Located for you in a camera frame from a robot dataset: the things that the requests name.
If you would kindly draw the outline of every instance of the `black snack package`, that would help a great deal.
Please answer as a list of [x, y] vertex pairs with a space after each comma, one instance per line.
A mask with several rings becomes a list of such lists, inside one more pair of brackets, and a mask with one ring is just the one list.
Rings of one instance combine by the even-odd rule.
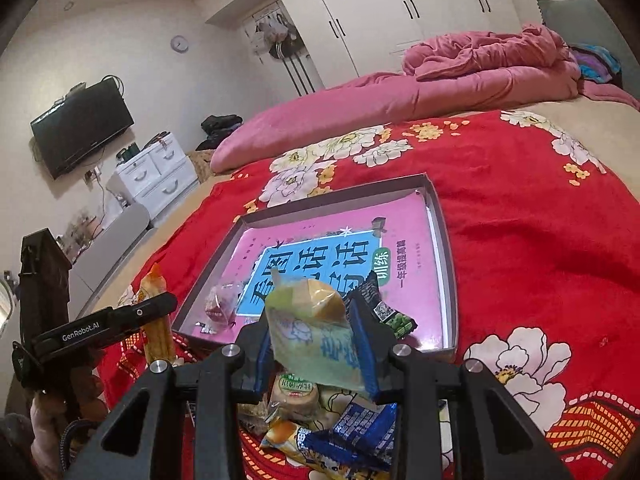
[[418, 327], [418, 324], [411, 317], [398, 312], [382, 301], [380, 288], [378, 287], [378, 277], [373, 270], [355, 290], [362, 295], [367, 306], [379, 322], [390, 326], [398, 339], [408, 336]]

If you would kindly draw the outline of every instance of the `green label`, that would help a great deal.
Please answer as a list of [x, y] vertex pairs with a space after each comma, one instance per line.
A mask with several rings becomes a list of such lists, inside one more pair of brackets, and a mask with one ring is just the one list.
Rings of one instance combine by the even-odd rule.
[[299, 394], [308, 394], [314, 389], [313, 383], [300, 379], [294, 374], [284, 374], [280, 376], [280, 389], [283, 392], [295, 392]]
[[391, 251], [386, 247], [380, 247], [373, 253], [371, 270], [378, 277], [378, 285], [386, 285], [391, 277]]

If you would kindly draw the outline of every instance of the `white drawer chest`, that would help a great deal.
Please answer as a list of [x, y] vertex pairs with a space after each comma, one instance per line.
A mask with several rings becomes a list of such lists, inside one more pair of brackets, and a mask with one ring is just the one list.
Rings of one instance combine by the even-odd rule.
[[157, 223], [166, 215], [168, 206], [185, 196], [197, 181], [193, 164], [174, 135], [169, 134], [162, 142], [155, 142], [117, 166], [107, 188], [131, 203], [145, 206], [152, 221]]

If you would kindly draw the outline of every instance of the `qr code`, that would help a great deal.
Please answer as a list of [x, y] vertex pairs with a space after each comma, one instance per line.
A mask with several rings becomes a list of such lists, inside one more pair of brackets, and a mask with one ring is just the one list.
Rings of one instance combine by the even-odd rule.
[[378, 303], [378, 305], [373, 309], [373, 313], [378, 317], [380, 323], [384, 323], [387, 319], [393, 316], [395, 312], [396, 311], [388, 306], [384, 301], [380, 301], [380, 303]]

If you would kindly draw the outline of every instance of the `red floral blanket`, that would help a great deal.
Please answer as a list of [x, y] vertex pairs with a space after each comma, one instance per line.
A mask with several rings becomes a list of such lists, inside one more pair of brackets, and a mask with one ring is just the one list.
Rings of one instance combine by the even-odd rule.
[[[601, 478], [640, 421], [640, 380], [628, 368], [639, 355], [640, 207], [541, 116], [496, 111], [377, 126], [249, 164], [214, 187], [132, 288], [158, 262], [183, 301], [240, 215], [416, 173], [433, 181], [449, 232], [458, 359], [491, 368], [577, 479]], [[108, 403], [144, 367], [135, 338], [112, 347], [99, 367]], [[252, 479], [317, 474], [241, 439]]]

